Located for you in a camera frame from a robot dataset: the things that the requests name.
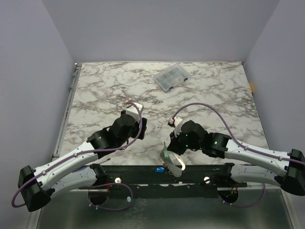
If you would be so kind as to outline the aluminium extrusion frame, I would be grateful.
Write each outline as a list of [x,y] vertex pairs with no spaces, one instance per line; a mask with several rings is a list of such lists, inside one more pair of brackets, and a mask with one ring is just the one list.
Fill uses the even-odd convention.
[[[75,71],[73,73],[71,84],[70,84],[70,92],[69,92],[68,100],[67,100],[67,103],[66,103],[66,108],[65,108],[65,111],[64,111],[63,120],[62,120],[62,123],[61,123],[59,136],[58,136],[57,141],[56,141],[55,149],[52,153],[51,162],[60,157],[61,148],[62,148],[62,144],[63,144],[63,139],[64,139],[64,136],[65,136],[67,125],[68,125],[69,115],[70,115],[70,112],[71,112],[72,102],[73,102],[73,99],[74,99],[74,96],[75,96],[75,92],[76,92],[77,83],[78,83],[78,80],[79,80],[81,68],[82,68],[82,63],[76,63],[75,64]],[[29,222],[28,222],[28,225],[27,225],[28,229],[36,229],[37,228],[40,213],[41,213],[41,210],[37,210],[37,211],[34,211],[30,214]]]

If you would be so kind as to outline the clear plastic organizer box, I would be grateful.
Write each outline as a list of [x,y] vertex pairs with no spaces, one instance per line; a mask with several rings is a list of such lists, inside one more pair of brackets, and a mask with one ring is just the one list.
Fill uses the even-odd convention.
[[188,80],[190,74],[178,63],[160,71],[153,76],[154,81],[164,93],[183,84]]

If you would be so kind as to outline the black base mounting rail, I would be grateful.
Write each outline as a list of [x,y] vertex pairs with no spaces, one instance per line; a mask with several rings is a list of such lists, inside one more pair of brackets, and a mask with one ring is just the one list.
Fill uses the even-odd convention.
[[231,178],[232,163],[224,165],[188,165],[180,177],[174,177],[161,166],[110,166],[102,168],[109,188],[85,187],[95,200],[112,198],[217,198],[218,188],[230,190],[234,186],[246,187]]

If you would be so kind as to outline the clear plastic bag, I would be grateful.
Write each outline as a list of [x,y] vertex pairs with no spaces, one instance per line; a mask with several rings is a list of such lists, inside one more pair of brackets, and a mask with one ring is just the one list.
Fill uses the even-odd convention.
[[165,158],[163,155],[163,150],[167,149],[165,142],[163,143],[163,148],[159,153],[159,160],[163,166],[165,166],[171,175],[174,177],[180,177],[183,174],[183,171],[186,169],[186,164],[183,159],[176,153],[169,151],[169,157]]

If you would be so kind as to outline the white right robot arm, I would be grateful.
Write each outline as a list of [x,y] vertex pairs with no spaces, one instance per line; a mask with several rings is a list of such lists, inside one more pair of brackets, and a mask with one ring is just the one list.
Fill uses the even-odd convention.
[[234,140],[221,133],[208,133],[194,121],[184,122],[176,117],[168,125],[173,127],[167,149],[178,155],[186,150],[201,151],[212,158],[243,162],[231,165],[219,174],[220,183],[229,187],[234,182],[267,183],[296,196],[305,194],[305,156],[296,149],[290,152],[273,151]]

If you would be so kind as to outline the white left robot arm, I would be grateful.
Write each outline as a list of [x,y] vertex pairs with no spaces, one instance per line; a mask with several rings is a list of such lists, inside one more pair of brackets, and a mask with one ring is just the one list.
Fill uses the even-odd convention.
[[29,212],[46,206],[53,197],[82,187],[101,188],[108,177],[95,161],[120,149],[130,138],[144,139],[147,119],[122,111],[109,127],[94,132],[75,150],[37,167],[20,170],[18,188]]

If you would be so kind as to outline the green key tag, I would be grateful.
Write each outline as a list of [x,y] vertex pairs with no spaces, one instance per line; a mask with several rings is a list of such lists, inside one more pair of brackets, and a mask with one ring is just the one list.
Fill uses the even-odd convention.
[[165,158],[169,157],[169,152],[166,148],[163,150],[163,155],[164,155]]

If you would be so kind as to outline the blue key tag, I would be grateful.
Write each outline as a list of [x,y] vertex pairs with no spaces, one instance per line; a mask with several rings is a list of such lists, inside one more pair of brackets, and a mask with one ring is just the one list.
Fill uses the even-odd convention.
[[157,173],[164,173],[165,172],[165,168],[164,167],[156,167],[154,170]]

